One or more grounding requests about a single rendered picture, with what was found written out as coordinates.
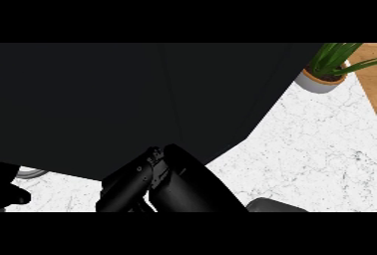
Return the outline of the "brown wooden panel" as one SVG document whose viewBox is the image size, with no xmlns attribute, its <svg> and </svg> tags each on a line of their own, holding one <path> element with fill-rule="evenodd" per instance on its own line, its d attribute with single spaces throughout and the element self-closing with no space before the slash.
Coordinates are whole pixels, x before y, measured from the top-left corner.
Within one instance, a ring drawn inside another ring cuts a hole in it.
<svg viewBox="0 0 377 255">
<path fill-rule="evenodd" d="M 377 58 L 377 43 L 363 43 L 356 52 L 349 57 L 349 64 Z M 377 66 L 368 67 L 356 72 L 366 98 L 377 114 Z"/>
</svg>

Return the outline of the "large dark grey door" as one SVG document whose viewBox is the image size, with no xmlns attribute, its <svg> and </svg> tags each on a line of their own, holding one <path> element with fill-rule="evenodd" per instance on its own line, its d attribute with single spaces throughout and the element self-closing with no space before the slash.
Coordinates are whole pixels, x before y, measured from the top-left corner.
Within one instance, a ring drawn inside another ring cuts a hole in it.
<svg viewBox="0 0 377 255">
<path fill-rule="evenodd" d="M 0 161 L 103 179 L 152 146 L 210 163 L 321 46 L 0 44 Z"/>
</svg>

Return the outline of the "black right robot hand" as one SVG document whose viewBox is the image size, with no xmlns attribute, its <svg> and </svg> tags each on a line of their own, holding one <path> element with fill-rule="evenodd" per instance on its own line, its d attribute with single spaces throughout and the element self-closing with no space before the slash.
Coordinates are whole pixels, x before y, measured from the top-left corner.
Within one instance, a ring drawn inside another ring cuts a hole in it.
<svg viewBox="0 0 377 255">
<path fill-rule="evenodd" d="M 149 147 L 103 180 L 97 212 L 247 211 L 227 187 L 176 145 Z"/>
</svg>

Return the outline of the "grey round object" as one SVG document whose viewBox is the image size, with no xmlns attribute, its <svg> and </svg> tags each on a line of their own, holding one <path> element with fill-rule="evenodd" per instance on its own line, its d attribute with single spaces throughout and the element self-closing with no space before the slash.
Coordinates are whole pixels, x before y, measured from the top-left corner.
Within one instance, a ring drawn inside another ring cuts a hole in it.
<svg viewBox="0 0 377 255">
<path fill-rule="evenodd" d="M 46 170 L 22 166 L 16 173 L 19 179 L 32 179 L 43 176 L 47 173 Z"/>
</svg>

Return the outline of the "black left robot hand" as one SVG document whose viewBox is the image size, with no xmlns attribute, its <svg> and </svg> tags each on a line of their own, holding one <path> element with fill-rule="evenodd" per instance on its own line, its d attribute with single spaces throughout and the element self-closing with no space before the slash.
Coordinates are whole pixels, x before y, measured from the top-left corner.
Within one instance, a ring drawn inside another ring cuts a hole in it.
<svg viewBox="0 0 377 255">
<path fill-rule="evenodd" d="M 0 162 L 0 209 L 31 201 L 31 193 L 12 183 L 19 168 L 19 165 Z"/>
</svg>

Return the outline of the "green plant in white pot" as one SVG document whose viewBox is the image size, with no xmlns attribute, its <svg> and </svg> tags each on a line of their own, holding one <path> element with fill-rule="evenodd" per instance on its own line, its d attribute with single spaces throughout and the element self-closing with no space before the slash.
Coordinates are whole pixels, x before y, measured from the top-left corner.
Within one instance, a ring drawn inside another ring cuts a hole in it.
<svg viewBox="0 0 377 255">
<path fill-rule="evenodd" d="M 360 43 L 325 43 L 321 46 L 294 80 L 303 90 L 313 94 L 326 94 L 344 82 L 349 73 L 377 66 L 377 58 L 346 65 L 360 46 Z"/>
</svg>

